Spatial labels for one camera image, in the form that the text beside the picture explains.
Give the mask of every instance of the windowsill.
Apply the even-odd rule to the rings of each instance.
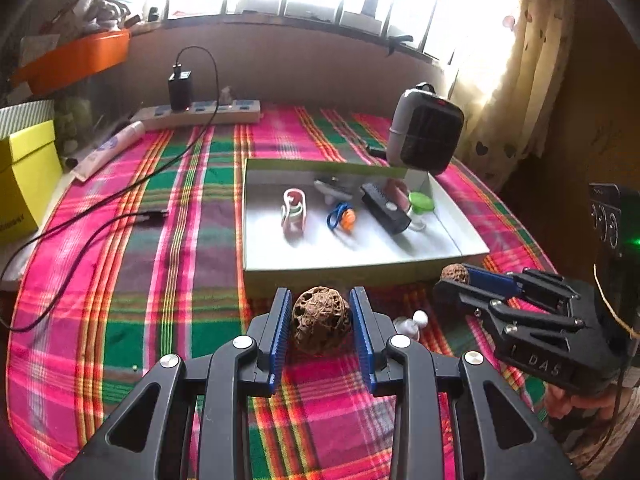
[[[306,28],[307,30],[319,30],[331,34],[338,34],[352,40],[366,41],[388,48],[388,38],[381,38],[374,34],[358,30],[357,28],[342,27],[335,23],[319,22],[307,20],[305,18],[295,18],[292,16],[275,16],[274,14],[261,14],[245,12],[243,14],[213,14],[206,16],[185,16],[164,20],[160,28],[196,27],[199,25],[215,25],[217,23],[230,23],[239,25],[279,25],[281,27]],[[407,46],[396,46],[396,52],[407,54],[415,59],[419,59],[427,64],[439,66],[440,61],[428,54],[422,54]]]

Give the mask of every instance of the metal screw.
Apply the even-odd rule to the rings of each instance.
[[[180,358],[176,354],[167,354],[160,358],[160,365],[162,368],[173,368],[179,362]]]
[[[472,350],[471,352],[467,352],[465,354],[465,361],[470,365],[477,366],[482,364],[482,361],[484,361],[484,357],[482,357],[482,354],[480,352]]]
[[[234,339],[234,346],[238,349],[249,348],[254,343],[254,340],[247,335],[239,335]]]
[[[402,334],[396,334],[391,338],[391,344],[396,348],[407,348],[411,344],[411,340]]]

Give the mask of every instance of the yellow box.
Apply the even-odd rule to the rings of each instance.
[[[62,168],[53,121],[0,139],[0,245],[38,230]]]

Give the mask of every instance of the blue loop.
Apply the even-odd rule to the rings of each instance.
[[[337,228],[340,220],[342,220],[342,216],[348,209],[351,209],[351,205],[348,202],[339,202],[335,209],[329,213],[329,216],[327,216],[326,226],[331,231]]]

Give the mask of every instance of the power strip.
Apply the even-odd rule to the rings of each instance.
[[[131,122],[141,121],[145,129],[161,130],[179,126],[200,126],[207,124],[214,110],[215,101],[194,102],[188,110],[174,112],[169,105],[142,108]],[[253,124],[260,120],[260,101],[236,100],[230,105],[220,105],[212,124]]]

